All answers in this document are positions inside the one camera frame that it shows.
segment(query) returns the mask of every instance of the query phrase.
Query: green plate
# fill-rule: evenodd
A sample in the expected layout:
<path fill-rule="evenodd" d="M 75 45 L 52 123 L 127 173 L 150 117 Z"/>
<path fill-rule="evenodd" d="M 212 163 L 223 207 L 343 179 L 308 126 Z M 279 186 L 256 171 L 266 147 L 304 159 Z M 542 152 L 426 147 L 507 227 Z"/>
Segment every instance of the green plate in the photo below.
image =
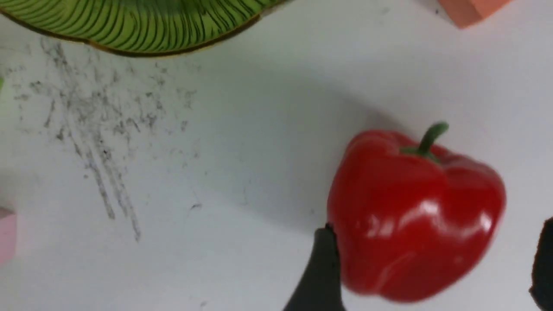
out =
<path fill-rule="evenodd" d="M 11 20 L 127 56 L 187 53 L 229 38 L 285 0 L 0 0 Z"/>

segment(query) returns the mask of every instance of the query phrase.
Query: white table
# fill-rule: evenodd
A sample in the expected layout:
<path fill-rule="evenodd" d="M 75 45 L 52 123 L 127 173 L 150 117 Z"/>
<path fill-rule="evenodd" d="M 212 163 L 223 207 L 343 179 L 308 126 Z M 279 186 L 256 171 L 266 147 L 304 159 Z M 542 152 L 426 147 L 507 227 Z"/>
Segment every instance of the white table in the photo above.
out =
<path fill-rule="evenodd" d="M 19 215 L 0 309 L 281 310 L 358 131 L 490 162 L 508 210 L 482 263 L 427 302 L 355 310 L 534 310 L 553 216 L 553 2 L 455 29 L 435 1 L 296 0 L 211 49 L 126 59 L 0 18 L 0 205 Z"/>

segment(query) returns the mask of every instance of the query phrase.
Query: pink block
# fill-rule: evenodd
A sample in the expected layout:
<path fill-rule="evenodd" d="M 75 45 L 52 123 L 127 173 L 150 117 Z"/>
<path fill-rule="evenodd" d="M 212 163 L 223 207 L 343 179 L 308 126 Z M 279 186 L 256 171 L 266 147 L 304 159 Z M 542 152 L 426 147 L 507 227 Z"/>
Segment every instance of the pink block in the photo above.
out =
<path fill-rule="evenodd" d="M 15 255 L 17 218 L 14 213 L 0 208 L 0 265 Z"/>

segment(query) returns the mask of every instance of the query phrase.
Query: pepper stem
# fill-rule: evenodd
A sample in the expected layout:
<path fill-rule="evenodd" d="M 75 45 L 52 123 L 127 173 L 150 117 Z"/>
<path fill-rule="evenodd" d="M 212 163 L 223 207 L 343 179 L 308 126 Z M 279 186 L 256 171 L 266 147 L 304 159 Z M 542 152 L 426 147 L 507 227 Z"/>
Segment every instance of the pepper stem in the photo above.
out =
<path fill-rule="evenodd" d="M 424 134 L 420 145 L 418 147 L 418 153 L 421 155 L 427 155 L 430 153 L 430 148 L 438 137 L 447 132 L 449 124 L 447 122 L 434 123 Z"/>

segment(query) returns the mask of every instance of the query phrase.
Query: red bell pepper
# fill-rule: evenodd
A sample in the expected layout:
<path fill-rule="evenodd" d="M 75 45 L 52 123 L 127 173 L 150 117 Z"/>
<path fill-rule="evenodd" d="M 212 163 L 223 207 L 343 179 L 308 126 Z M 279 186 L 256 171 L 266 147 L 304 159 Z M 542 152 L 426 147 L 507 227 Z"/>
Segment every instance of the red bell pepper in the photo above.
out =
<path fill-rule="evenodd" d="M 348 145 L 328 197 L 342 282 L 358 294 L 416 302 L 437 294 L 483 257 L 505 210 L 490 167 L 434 145 L 367 131 Z"/>

